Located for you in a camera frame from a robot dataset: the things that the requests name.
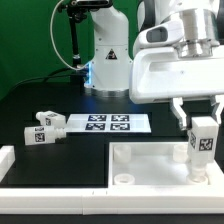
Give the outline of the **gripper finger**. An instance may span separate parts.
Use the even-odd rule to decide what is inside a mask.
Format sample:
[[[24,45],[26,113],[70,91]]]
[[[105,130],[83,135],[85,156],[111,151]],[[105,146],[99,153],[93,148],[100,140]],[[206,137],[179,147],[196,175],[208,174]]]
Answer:
[[[170,109],[176,119],[179,122],[179,127],[181,130],[187,129],[187,115],[184,112],[183,108],[183,99],[182,98],[172,98],[170,100]]]
[[[211,97],[211,106],[213,107],[212,117],[220,124],[221,123],[221,113],[224,109],[224,95],[214,95]]]

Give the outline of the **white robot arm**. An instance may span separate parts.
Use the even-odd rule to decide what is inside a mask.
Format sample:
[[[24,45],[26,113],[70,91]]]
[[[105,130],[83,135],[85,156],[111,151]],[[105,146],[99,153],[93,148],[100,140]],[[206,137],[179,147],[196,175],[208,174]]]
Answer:
[[[94,24],[94,57],[85,88],[102,96],[128,93],[137,104],[168,102],[189,127],[185,101],[207,100],[220,122],[224,109],[224,46],[217,19],[222,0],[140,0],[139,33],[128,53],[128,20],[110,0],[73,0]]]

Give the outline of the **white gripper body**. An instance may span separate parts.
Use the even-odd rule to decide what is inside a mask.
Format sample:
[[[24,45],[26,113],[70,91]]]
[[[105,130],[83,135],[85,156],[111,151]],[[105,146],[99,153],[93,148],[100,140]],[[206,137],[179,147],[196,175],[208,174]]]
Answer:
[[[224,46],[211,57],[179,58],[173,47],[150,48],[136,54],[129,95],[136,104],[207,99],[224,94]]]

